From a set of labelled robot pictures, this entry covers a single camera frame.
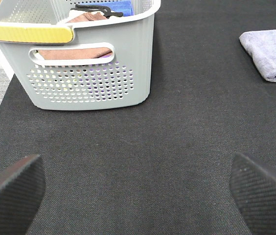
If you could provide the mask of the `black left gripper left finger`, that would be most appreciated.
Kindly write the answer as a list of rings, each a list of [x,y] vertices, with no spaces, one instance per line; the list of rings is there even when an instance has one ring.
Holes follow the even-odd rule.
[[[45,194],[44,162],[29,155],[0,173],[0,235],[24,235]]]

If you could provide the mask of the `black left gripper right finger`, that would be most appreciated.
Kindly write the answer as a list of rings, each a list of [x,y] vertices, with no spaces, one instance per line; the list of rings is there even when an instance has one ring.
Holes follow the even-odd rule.
[[[276,235],[276,169],[257,157],[237,153],[230,192],[253,235]]]

